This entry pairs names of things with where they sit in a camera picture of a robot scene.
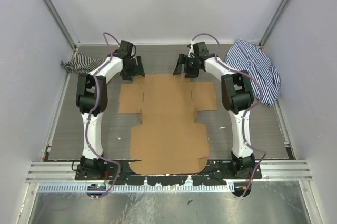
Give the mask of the brown cardboard box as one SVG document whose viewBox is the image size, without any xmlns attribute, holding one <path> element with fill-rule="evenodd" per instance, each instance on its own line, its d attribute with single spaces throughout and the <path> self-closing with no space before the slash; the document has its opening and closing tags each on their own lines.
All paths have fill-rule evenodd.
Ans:
<svg viewBox="0 0 337 224">
<path fill-rule="evenodd" d="M 196 122 L 200 111 L 216 111 L 212 82 L 193 82 L 183 75 L 153 74 L 122 84 L 120 114 L 139 114 L 131 128 L 133 161 L 187 161 L 209 157 L 206 125 Z"/>
</svg>

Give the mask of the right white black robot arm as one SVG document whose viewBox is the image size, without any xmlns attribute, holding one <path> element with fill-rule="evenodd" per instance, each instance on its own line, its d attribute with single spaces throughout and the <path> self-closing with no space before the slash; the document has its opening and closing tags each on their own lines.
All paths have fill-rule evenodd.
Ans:
<svg viewBox="0 0 337 224">
<path fill-rule="evenodd" d="M 173 75 L 185 74 L 185 78 L 197 78 L 199 71 L 212 74 L 221 82 L 221 98 L 229 113 L 232 125 L 233 147 L 230 169 L 237 179 L 245 178 L 255 166 L 255 157 L 250 145 L 249 109 L 254 95 L 247 72 L 226 65 L 211 54 L 205 42 L 191 41 L 187 54 L 179 54 Z"/>
</svg>

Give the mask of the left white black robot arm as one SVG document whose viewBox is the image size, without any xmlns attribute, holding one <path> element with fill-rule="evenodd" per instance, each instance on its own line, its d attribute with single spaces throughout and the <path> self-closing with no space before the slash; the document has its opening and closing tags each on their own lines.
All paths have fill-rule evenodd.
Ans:
<svg viewBox="0 0 337 224">
<path fill-rule="evenodd" d="M 107 174 L 107 159 L 102 147 L 102 119 L 108 104 L 107 84 L 116 75 L 131 81 L 135 76 L 145 76 L 141 56 L 136 47 L 122 40 L 117 50 L 106 59 L 78 76 L 76 106 L 84 125 L 84 147 L 77 172 L 85 178 L 100 180 Z"/>
</svg>

